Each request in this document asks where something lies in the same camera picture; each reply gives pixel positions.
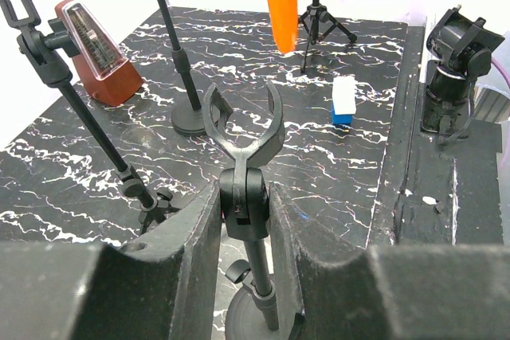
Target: small box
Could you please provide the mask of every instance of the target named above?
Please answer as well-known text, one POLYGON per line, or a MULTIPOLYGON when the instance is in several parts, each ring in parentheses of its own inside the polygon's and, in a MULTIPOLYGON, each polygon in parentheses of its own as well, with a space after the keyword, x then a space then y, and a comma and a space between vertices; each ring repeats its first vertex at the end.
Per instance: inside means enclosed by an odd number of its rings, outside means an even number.
POLYGON ((356 79, 339 76, 333 80, 331 121, 333 125, 350 125, 356 113, 356 79))

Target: blue object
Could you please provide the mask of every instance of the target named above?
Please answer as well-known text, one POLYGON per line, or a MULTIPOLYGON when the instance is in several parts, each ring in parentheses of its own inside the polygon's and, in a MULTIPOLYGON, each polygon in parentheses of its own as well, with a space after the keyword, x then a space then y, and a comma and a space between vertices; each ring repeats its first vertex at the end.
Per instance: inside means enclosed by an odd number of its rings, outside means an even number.
POLYGON ((335 114, 335 105, 331 103, 331 121, 333 125, 351 125, 352 115, 337 115, 335 114))

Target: black round base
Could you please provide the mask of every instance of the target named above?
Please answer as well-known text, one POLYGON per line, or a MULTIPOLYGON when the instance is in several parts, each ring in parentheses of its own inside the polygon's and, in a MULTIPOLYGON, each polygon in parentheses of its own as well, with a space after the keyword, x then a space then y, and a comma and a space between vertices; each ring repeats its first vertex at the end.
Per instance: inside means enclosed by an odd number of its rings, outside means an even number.
MULTIPOLYGON (((220 118, 220 112, 217 108, 214 109, 213 117, 214 123, 217 124, 220 118)), ((171 114, 171 122, 175 131, 185 137, 207 135, 204 127, 204 119, 202 117, 202 109, 194 111, 187 98, 174 106, 171 114)))
POLYGON ((279 339, 280 332, 272 331, 265 324, 264 315, 255 306, 252 296, 240 289, 233 297, 226 312, 226 340, 272 340, 279 339))

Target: marble tabletop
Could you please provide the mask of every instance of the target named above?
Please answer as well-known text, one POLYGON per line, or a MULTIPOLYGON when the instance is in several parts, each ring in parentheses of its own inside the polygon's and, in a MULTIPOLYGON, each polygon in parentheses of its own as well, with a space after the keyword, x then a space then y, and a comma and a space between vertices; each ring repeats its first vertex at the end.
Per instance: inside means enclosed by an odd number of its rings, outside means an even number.
MULTIPOLYGON (((396 22, 342 20, 356 45, 335 31, 312 47, 306 74, 295 52, 273 43, 269 16, 240 11, 172 9, 200 94, 216 83, 235 112, 232 140, 246 145, 269 125, 265 83, 284 102, 283 150, 263 169, 266 180, 285 185, 310 217, 354 245, 365 247, 407 26, 396 22), (332 81, 353 76, 357 112, 350 127, 331 125, 332 81)), ((166 187, 184 206, 207 182, 231 166, 209 138, 187 139, 171 127, 171 109, 186 97, 171 59, 160 12, 136 29, 121 49, 145 84, 128 102, 105 107, 77 91, 125 159, 154 188, 166 187)), ((0 152, 0 238, 119 246, 137 235, 137 202, 118 191, 112 164, 70 106, 60 98, 0 152)), ((213 338, 222 338, 228 302, 237 290, 222 273, 244 256, 239 242, 222 238, 213 338)))

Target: purple cable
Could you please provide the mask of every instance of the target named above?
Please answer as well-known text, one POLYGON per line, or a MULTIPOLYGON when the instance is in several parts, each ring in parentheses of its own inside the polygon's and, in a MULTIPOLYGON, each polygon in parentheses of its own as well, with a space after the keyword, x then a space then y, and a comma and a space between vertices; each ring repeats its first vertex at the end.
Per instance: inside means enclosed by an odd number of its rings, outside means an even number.
MULTIPOLYGON (((504 82, 507 83, 508 89, 510 90, 510 76, 508 75, 507 71, 504 70, 503 65, 501 65, 498 60, 496 60, 494 57, 492 58, 492 65, 496 67, 499 73, 501 73, 502 77, 504 78, 504 82)), ((508 161, 508 156, 510 155, 510 132, 507 133, 507 142, 504 146, 503 150, 503 158, 500 162, 500 169, 503 169, 503 166, 508 161)))

